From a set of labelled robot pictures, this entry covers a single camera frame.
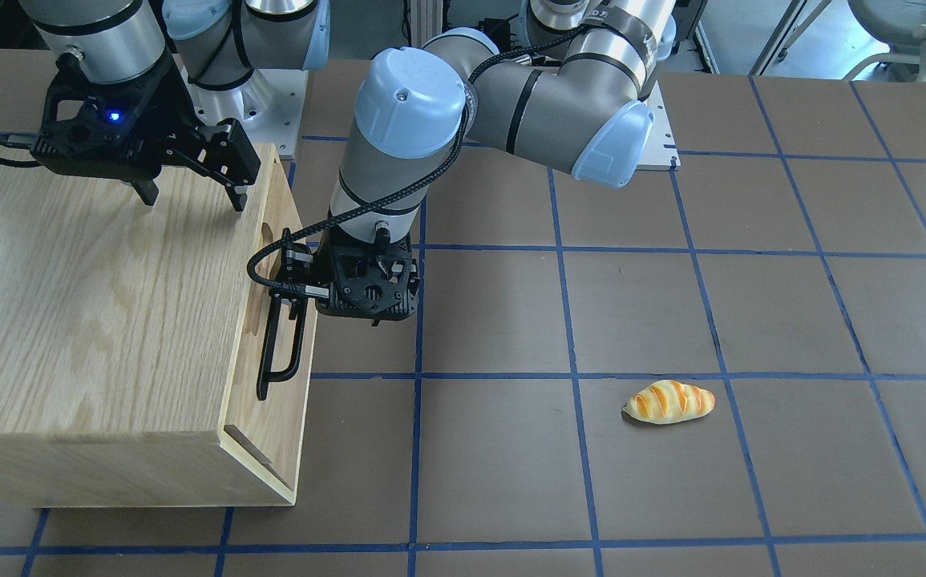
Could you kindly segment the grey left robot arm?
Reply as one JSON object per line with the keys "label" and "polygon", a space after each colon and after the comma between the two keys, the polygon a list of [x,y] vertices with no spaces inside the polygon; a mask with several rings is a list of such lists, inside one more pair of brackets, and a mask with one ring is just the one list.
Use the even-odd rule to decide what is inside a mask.
{"label": "grey left robot arm", "polygon": [[410,230],[465,139],[609,188],[625,186],[652,131],[646,99],[676,35],[672,1],[525,1],[526,46],[499,51],[456,28],[375,55],[330,215],[248,263],[269,314],[400,321],[416,310]]}

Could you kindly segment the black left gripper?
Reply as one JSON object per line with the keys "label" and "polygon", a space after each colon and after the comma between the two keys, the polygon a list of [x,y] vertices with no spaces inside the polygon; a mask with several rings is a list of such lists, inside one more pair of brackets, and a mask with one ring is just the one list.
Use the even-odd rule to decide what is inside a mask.
{"label": "black left gripper", "polygon": [[[293,231],[281,234],[280,277],[311,277],[313,253],[306,244],[290,240]],[[325,317],[349,317],[379,321],[404,321],[415,314],[419,290],[418,261],[411,234],[389,241],[379,233],[374,244],[356,240],[341,228],[322,233],[313,267],[313,282],[330,289],[319,299],[319,286],[295,279],[269,279],[269,323],[283,319],[304,324],[309,299]]]}

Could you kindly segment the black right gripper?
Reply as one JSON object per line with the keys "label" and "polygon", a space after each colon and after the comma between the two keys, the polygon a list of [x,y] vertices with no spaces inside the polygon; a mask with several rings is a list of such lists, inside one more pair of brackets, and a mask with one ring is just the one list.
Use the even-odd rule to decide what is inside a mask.
{"label": "black right gripper", "polygon": [[154,207],[163,164],[185,167],[224,187],[236,212],[261,160],[235,118],[203,125],[170,54],[133,79],[92,82],[77,56],[60,55],[31,156],[55,174],[128,180]]}

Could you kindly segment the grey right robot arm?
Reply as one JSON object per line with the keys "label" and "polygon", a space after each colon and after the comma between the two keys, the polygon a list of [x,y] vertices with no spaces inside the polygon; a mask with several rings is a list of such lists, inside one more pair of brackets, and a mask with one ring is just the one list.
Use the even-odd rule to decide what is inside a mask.
{"label": "grey right robot arm", "polygon": [[163,167],[185,167],[243,211],[261,166],[245,128],[273,101],[262,70],[318,70],[330,56],[327,1],[22,1],[22,10],[57,68],[34,162],[122,180],[146,205]]}

